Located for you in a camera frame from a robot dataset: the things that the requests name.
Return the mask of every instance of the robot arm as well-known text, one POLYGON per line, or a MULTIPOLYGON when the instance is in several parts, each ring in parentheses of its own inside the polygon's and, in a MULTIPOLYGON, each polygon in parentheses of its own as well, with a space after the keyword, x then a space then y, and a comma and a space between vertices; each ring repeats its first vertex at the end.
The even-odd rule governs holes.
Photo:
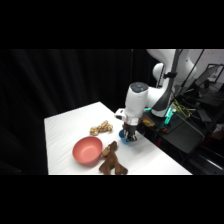
POLYGON ((160 89, 149 87, 145 83, 137 82, 130 85, 126 108, 119 109, 115 117, 123 120, 124 134, 127 141, 136 141, 135 130, 143 115, 145 107, 152 108, 157 116, 165 116, 171 97, 179 51, 175 49, 148 49, 148 53, 165 65, 167 78, 160 89))

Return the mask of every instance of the pink bowl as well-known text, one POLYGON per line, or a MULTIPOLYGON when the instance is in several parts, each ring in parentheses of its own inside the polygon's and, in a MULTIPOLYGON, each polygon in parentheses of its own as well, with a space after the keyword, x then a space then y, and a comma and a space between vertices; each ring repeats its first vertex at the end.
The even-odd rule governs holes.
POLYGON ((89 136, 79 140, 72 151, 75 160, 84 165, 90 165, 97 161, 103 150, 100 139, 89 136))

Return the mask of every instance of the black background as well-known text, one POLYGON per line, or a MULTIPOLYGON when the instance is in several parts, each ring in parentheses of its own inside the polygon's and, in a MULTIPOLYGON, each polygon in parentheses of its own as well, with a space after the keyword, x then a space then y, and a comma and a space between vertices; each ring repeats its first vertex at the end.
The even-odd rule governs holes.
POLYGON ((101 101, 124 107, 128 87, 156 86, 145 49, 0 51, 0 172, 48 174, 44 118, 101 101))

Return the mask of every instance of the plush toy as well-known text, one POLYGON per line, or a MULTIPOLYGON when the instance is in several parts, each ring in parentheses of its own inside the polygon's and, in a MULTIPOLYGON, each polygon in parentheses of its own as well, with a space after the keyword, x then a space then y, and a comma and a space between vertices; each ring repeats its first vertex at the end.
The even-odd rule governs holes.
POLYGON ((106 157, 106 161, 100 166, 99 171, 104 175, 111 175, 110 172, 113 168, 115 168, 116 175, 126 175, 128 173, 128 170, 118 162, 117 156, 115 154, 116 149, 117 142, 114 141, 102 152, 102 156, 106 157))
POLYGON ((98 127, 93 127, 90 129, 90 134, 93 136, 97 136, 101 132, 112 131, 113 126, 108 123, 108 121, 104 121, 98 127))

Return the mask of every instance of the table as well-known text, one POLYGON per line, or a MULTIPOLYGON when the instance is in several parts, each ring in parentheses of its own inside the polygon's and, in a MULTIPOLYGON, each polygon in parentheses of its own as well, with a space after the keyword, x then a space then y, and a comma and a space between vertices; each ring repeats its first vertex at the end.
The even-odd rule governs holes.
POLYGON ((114 113, 101 102, 44 120, 49 175, 101 174, 99 167, 103 160, 99 160, 95 167, 83 166, 74 160, 72 149, 77 141, 89 136, 91 127, 105 120, 113 125, 113 132, 100 133, 97 137, 101 139, 104 148, 117 141, 116 155, 128 169, 129 175, 191 175, 138 132, 138 141, 124 145, 118 136, 122 121, 114 118, 114 113))

